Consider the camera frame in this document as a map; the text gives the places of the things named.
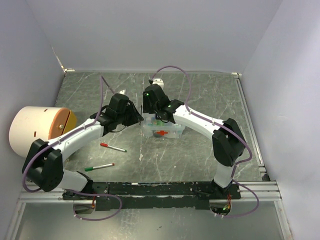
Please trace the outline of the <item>green battery pack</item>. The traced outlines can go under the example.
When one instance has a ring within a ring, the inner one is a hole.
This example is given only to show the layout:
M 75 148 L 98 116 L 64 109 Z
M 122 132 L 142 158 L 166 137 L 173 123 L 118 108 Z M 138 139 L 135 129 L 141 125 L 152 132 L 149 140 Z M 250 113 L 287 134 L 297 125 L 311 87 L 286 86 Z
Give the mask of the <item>green battery pack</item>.
M 155 120 L 155 121 L 153 121 L 153 125 L 155 125 L 155 126 L 163 126 L 165 123 L 164 122 L 162 122 L 162 121 L 160 121 L 160 120 Z

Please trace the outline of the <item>clear plastic storage box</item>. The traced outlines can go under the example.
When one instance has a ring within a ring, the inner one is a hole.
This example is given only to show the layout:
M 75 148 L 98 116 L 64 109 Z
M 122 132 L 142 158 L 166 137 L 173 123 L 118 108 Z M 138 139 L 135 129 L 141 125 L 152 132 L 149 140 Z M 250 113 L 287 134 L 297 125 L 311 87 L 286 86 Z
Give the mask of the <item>clear plastic storage box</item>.
M 143 113 L 142 117 L 144 120 L 141 123 L 141 128 L 145 137 L 179 139 L 186 128 L 178 123 L 164 122 L 156 119 L 155 114 Z

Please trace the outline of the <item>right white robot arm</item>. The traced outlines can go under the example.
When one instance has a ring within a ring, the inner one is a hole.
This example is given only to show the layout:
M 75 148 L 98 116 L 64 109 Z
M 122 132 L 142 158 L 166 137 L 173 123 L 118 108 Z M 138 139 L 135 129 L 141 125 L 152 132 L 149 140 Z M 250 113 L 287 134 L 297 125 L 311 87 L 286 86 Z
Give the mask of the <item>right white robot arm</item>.
M 248 146 L 234 119 L 212 118 L 187 107 L 180 100 L 170 100 L 158 84 L 145 88 L 142 112 L 155 114 L 164 122 L 188 127 L 212 140 L 214 157 L 218 161 L 212 180 L 212 193 L 218 199 L 229 194 L 236 161 Z

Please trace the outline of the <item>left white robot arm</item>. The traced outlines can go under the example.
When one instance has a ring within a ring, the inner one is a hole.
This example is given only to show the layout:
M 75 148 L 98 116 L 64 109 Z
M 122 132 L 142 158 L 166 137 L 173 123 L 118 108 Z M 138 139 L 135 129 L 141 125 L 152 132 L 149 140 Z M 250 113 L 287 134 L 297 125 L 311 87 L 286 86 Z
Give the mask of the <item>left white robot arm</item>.
M 23 188 L 32 192 L 26 185 L 26 180 L 30 180 L 45 192 L 61 188 L 75 191 L 83 200 L 89 199 L 94 192 L 91 179 L 81 172 L 65 170 L 65 160 L 118 125 L 130 127 L 143 120 L 133 102 L 116 93 L 108 105 L 101 105 L 98 112 L 75 129 L 48 141 L 39 138 L 31 144 L 22 168 Z

